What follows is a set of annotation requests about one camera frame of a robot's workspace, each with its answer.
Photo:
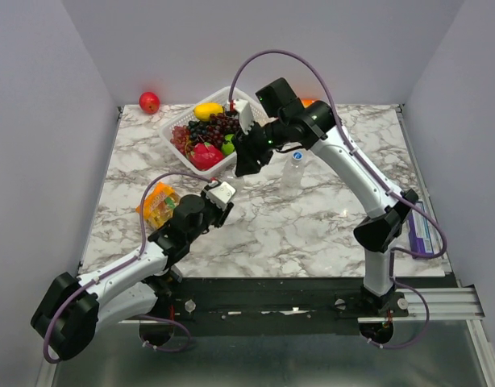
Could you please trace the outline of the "orange snack bag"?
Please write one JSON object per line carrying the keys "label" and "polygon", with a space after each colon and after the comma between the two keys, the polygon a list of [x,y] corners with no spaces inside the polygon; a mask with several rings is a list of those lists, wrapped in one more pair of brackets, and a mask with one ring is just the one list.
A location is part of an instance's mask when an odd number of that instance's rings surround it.
{"label": "orange snack bag", "polygon": [[144,221],[151,230],[157,230],[171,219],[181,198],[176,190],[165,183],[157,183],[144,200]]}

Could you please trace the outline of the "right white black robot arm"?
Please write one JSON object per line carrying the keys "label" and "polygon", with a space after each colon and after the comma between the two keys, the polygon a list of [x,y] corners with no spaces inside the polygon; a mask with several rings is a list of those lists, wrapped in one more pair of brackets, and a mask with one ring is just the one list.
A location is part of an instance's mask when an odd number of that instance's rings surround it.
{"label": "right white black robot arm", "polygon": [[417,193],[402,190],[377,170],[343,129],[332,106],[323,101],[304,106],[284,78],[266,85],[256,96],[271,119],[265,125],[253,118],[249,101],[229,98],[227,102],[239,116],[240,129],[234,138],[236,175],[257,174],[275,151],[293,143],[332,168],[366,212],[354,230],[365,259],[360,305],[366,314],[381,314],[391,305],[396,289],[391,250],[411,205],[418,200]]}

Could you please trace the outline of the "white plastic basket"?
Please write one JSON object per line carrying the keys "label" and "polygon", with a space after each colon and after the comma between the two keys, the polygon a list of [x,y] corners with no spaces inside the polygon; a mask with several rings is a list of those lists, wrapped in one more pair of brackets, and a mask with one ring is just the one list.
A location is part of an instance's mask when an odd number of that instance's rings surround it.
{"label": "white plastic basket", "polygon": [[[164,145],[168,147],[168,149],[176,156],[176,158],[193,174],[197,174],[198,176],[204,178],[212,178],[217,177],[226,167],[236,162],[236,154],[232,153],[229,156],[226,156],[223,160],[218,162],[216,165],[210,167],[207,170],[201,171],[197,167],[195,167],[190,160],[188,160],[182,153],[180,153],[175,146],[170,142],[172,138],[172,130],[175,126],[180,126],[187,124],[187,122],[194,118],[193,109],[202,103],[207,102],[217,102],[223,107],[229,106],[229,91],[230,87],[223,87],[218,91],[212,93],[211,95],[205,97],[200,102],[192,105],[184,109],[181,113],[178,113],[174,118],[169,121],[162,123],[158,130],[161,141]],[[234,88],[233,92],[234,99],[243,99],[248,101],[251,104],[252,115],[255,121],[257,121],[260,125],[264,125],[272,119],[270,119],[264,112],[261,104],[250,96],[247,93],[244,93],[241,89],[237,87]]]}

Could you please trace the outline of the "red apple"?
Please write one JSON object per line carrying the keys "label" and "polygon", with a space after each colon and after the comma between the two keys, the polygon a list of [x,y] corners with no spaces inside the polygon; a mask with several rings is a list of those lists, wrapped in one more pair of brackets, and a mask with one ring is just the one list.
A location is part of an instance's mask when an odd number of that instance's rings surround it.
{"label": "red apple", "polygon": [[155,114],[160,109],[160,99],[153,92],[144,92],[139,97],[139,107],[146,114]]}

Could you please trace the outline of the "aluminium frame rail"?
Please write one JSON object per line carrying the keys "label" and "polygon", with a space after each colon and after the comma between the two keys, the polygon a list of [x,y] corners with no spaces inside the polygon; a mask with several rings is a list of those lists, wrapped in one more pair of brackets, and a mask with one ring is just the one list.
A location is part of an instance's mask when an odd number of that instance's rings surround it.
{"label": "aluminium frame rail", "polygon": [[[474,288],[430,288],[418,291],[430,311],[430,321],[481,320],[485,313]],[[399,289],[398,297],[406,310],[392,313],[392,322],[424,322],[426,310],[421,298],[412,290]]]}

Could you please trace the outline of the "dark purple grape bunch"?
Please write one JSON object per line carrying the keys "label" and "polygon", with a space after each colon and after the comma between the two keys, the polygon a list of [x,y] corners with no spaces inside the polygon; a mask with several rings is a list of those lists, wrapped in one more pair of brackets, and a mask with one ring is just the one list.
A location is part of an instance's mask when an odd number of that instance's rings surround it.
{"label": "dark purple grape bunch", "polygon": [[220,149],[227,135],[234,135],[239,129],[237,114],[212,115],[210,121],[192,119],[187,124],[189,141],[193,145],[208,143]]}

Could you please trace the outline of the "yellow mango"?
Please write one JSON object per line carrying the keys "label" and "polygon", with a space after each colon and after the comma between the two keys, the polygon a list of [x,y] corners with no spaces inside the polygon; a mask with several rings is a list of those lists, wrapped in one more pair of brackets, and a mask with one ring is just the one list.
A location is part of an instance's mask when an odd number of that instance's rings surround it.
{"label": "yellow mango", "polygon": [[203,122],[209,122],[212,115],[223,114],[224,106],[217,102],[205,102],[198,104],[193,109],[196,119]]}

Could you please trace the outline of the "orange razor box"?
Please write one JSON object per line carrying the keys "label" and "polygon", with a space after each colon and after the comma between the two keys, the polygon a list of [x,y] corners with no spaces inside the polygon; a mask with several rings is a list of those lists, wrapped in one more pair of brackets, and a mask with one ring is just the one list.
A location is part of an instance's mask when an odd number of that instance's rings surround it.
{"label": "orange razor box", "polygon": [[314,99],[302,99],[302,104],[304,107],[308,107],[314,102],[315,102]]}

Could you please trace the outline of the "black mounting rail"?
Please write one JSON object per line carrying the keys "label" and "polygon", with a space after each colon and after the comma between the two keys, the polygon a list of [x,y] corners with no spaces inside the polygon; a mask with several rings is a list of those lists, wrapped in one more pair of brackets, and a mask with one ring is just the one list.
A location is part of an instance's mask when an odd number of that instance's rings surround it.
{"label": "black mounting rail", "polygon": [[405,295],[379,298],[359,278],[149,277],[155,305],[147,312],[174,318],[194,337],[358,335],[364,318],[386,323],[408,316]]}

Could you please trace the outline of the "green toy fruit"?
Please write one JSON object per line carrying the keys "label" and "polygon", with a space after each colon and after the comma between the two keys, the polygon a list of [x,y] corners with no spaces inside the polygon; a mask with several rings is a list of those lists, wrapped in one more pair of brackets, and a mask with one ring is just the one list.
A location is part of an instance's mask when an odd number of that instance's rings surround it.
{"label": "green toy fruit", "polygon": [[221,146],[222,154],[227,157],[235,151],[235,145],[233,144],[234,134],[228,134],[224,136],[223,144]]}

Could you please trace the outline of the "clear plastic bottle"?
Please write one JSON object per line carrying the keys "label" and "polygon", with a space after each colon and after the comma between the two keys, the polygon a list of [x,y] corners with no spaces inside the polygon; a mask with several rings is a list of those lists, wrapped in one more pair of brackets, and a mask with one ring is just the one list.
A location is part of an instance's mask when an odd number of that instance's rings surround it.
{"label": "clear plastic bottle", "polygon": [[285,163],[281,177],[281,186],[284,189],[298,189],[305,170],[304,155],[294,151]]}
{"label": "clear plastic bottle", "polygon": [[237,190],[242,189],[244,184],[243,178],[237,177],[235,174],[226,175],[224,180]]}

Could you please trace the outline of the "purple box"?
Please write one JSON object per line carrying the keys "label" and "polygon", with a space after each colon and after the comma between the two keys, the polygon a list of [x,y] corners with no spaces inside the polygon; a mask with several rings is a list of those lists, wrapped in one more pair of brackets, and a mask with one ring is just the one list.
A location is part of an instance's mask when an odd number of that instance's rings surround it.
{"label": "purple box", "polygon": [[434,254],[432,236],[428,220],[416,210],[411,210],[407,223],[410,250],[416,260],[430,259]]}

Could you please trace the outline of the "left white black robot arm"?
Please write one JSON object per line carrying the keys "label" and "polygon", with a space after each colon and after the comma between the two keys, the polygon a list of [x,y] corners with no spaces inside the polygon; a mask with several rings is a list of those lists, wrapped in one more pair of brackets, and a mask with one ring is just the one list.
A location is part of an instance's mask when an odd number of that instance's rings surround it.
{"label": "left white black robot arm", "polygon": [[144,237],[133,252],[81,277],[58,275],[31,318],[31,326],[44,340],[45,360],[56,364],[72,359],[106,323],[138,314],[162,317],[168,299],[146,279],[165,274],[189,253],[197,238],[212,227],[220,228],[234,196],[235,189],[227,183],[185,195],[171,219]]}

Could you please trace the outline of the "red dragon fruit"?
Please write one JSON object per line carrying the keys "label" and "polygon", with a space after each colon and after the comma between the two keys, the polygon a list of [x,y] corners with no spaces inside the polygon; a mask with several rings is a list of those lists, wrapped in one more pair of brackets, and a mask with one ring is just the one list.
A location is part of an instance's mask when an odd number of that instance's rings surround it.
{"label": "red dragon fruit", "polygon": [[210,143],[196,144],[188,154],[190,162],[198,170],[208,170],[224,159],[223,153]]}

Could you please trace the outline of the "red grape bunch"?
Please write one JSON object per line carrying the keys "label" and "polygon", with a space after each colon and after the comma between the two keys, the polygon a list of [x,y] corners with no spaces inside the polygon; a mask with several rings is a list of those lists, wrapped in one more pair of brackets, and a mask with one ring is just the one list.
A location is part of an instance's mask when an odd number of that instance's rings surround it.
{"label": "red grape bunch", "polygon": [[183,156],[187,155],[190,145],[192,144],[189,136],[190,130],[187,126],[175,126],[172,129],[172,138],[170,139],[170,142]]}

